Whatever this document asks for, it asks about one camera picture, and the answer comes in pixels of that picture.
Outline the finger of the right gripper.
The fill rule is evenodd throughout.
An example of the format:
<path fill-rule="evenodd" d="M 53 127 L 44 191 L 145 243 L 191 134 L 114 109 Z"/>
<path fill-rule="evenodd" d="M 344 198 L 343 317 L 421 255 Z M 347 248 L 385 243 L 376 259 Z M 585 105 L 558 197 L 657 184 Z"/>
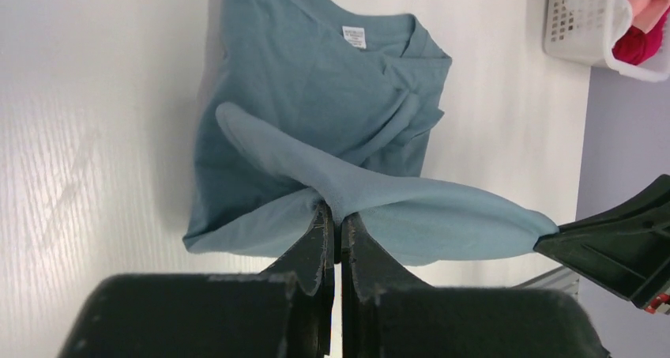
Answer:
<path fill-rule="evenodd" d="M 669 177 L 613 209 L 560 226 L 534 251 L 631 302 L 669 307 Z"/>

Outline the blue-grey t shirt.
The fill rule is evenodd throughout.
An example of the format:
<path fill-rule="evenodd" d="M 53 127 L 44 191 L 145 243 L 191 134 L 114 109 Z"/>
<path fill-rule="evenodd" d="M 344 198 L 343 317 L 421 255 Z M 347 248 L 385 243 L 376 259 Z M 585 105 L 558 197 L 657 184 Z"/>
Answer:
<path fill-rule="evenodd" d="M 558 226 L 485 190 L 421 177 L 451 59 L 411 14 L 331 0 L 223 0 L 225 49 L 198 127 L 192 253 L 282 255 L 317 206 L 398 261 L 528 254 Z"/>

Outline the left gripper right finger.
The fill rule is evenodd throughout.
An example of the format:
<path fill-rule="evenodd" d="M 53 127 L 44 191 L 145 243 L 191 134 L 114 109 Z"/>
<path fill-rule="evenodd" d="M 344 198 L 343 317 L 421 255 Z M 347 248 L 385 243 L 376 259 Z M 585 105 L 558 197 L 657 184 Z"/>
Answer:
<path fill-rule="evenodd" d="M 381 357 L 378 297 L 430 285 L 407 270 L 368 232 L 354 213 L 341 225 L 342 337 L 344 357 Z"/>

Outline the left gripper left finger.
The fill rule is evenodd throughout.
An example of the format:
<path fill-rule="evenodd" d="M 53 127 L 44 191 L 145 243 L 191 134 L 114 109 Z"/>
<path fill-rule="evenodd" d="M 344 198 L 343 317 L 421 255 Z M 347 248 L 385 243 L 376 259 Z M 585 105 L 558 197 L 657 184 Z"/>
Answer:
<path fill-rule="evenodd" d="M 293 279 L 283 357 L 324 357 L 330 353 L 334 236 L 331 210 L 321 202 L 305 234 L 264 270 Z"/>

